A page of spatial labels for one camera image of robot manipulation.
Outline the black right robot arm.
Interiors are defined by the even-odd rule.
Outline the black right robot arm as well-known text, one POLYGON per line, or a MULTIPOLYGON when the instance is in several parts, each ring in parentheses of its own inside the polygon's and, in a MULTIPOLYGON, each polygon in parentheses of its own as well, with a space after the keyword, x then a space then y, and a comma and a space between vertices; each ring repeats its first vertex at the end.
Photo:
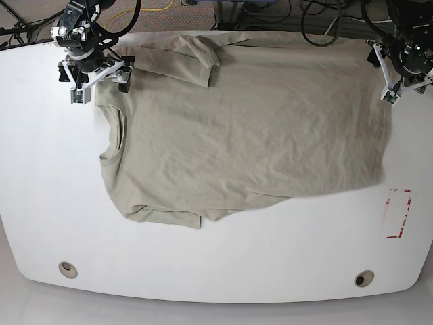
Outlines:
POLYGON ((119 32, 109 32, 97 23, 100 14, 113 4, 113 1, 69 1, 51 27, 54 43, 67 53, 58 65, 59 81, 70 83, 73 104, 87 103, 92 86, 105 78, 117 84, 120 92, 129 91, 135 57, 121 56, 112 47, 134 27, 141 2, 135 2, 131 21, 119 32))

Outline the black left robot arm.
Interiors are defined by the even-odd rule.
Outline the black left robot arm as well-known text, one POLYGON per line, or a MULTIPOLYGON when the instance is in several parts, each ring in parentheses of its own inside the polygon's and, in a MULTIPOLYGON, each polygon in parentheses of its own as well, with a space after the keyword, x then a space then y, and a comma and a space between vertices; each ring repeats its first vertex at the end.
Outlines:
POLYGON ((366 1, 359 5, 361 21, 378 36, 367 43, 371 47, 368 61, 382 70, 386 82, 381 99, 395 104, 404 92, 423 94, 432 84, 432 2, 387 1, 393 35, 370 20, 366 1))

